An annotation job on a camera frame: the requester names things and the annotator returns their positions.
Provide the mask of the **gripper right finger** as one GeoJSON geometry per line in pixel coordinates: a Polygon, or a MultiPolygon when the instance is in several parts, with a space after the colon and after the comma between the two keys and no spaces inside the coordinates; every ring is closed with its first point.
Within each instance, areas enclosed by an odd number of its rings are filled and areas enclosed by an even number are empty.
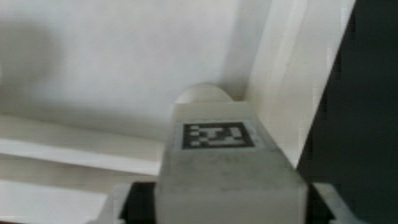
{"type": "Polygon", "coordinates": [[[308,185],[305,224],[369,224],[356,218],[328,183],[308,185]]]}

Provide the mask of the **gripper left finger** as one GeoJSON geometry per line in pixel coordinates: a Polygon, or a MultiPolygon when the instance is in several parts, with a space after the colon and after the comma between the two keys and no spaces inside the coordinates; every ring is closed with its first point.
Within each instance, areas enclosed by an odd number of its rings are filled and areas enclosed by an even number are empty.
{"type": "Polygon", "coordinates": [[[99,215],[86,224],[155,224],[152,182],[138,181],[113,186],[99,215]]]}

